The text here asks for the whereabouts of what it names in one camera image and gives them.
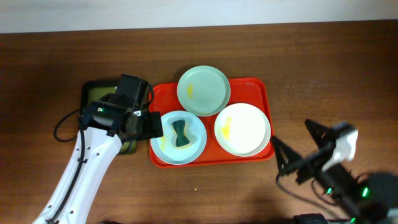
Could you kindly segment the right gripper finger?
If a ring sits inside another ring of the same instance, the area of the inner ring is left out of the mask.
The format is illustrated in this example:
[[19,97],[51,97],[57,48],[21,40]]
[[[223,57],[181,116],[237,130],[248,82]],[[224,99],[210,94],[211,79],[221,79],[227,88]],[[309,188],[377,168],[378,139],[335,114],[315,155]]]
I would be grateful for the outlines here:
[[314,120],[306,119],[305,126],[319,149],[334,149],[336,130]]
[[276,136],[271,137],[279,174],[291,174],[302,165],[303,158]]

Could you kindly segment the green yellow sponge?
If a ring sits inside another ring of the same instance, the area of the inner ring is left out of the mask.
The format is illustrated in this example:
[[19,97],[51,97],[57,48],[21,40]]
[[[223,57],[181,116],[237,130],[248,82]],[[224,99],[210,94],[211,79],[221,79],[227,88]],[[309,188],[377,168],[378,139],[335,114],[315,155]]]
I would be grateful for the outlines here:
[[172,123],[172,128],[176,135],[175,147],[182,148],[190,144],[190,140],[185,134],[185,120],[177,120]]

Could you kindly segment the light blue plate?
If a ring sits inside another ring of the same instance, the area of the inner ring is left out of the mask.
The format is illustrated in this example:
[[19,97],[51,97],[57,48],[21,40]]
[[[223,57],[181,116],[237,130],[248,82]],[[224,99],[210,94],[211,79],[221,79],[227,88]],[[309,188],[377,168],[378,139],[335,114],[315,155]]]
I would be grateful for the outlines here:
[[[190,140],[188,146],[175,147],[176,135],[172,123],[185,120],[185,134]],[[185,165],[197,159],[205,149],[206,128],[203,122],[187,111],[172,111],[161,116],[164,135],[150,140],[154,154],[163,162],[171,165]]]

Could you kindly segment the white plate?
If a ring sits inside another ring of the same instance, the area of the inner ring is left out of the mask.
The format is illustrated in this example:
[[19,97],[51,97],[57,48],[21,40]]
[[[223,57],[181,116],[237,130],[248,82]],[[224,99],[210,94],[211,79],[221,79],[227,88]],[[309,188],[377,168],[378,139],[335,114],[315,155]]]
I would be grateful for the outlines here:
[[226,152],[249,157],[259,154],[268,145],[271,124],[259,108],[247,103],[235,103],[219,113],[214,133],[218,144]]

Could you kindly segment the mint green plate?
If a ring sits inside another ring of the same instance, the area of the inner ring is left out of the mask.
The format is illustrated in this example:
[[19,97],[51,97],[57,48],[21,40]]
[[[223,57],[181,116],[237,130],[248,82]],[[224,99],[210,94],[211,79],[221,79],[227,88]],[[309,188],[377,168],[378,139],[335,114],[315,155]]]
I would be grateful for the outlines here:
[[188,69],[177,83],[177,98],[182,107],[197,116],[219,113],[231,97],[231,86],[219,69],[199,65]]

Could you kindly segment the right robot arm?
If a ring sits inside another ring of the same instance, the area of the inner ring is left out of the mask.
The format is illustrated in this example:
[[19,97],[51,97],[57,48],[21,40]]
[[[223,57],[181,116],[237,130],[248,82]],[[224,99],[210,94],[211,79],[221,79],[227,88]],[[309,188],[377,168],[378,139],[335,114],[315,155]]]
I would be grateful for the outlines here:
[[285,193],[320,209],[337,206],[349,216],[348,223],[397,223],[397,176],[390,172],[365,172],[353,177],[342,165],[352,161],[356,152],[358,129],[349,123],[328,127],[308,119],[305,126],[318,146],[317,152],[302,157],[273,136],[278,173],[276,182],[295,173],[296,183],[318,183],[329,196],[322,204],[297,195],[285,187]]

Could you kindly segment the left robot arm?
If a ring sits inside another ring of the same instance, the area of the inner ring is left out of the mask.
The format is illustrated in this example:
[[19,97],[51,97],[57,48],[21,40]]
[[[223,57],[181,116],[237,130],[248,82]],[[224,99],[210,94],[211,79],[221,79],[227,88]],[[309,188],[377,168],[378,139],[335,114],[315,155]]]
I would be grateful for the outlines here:
[[155,93],[147,81],[123,74],[113,93],[78,113],[73,154],[48,204],[35,223],[85,223],[101,181],[125,142],[163,135]]

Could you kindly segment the black rectangular tray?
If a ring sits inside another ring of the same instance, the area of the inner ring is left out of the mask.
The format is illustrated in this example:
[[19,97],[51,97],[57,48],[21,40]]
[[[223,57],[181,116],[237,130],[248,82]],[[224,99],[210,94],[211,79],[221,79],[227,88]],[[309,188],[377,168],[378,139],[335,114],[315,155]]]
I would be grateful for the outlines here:
[[[80,113],[92,102],[99,100],[108,93],[115,93],[117,80],[95,80],[83,84],[81,89]],[[119,151],[122,154],[134,154],[136,152],[136,141],[125,142]]]

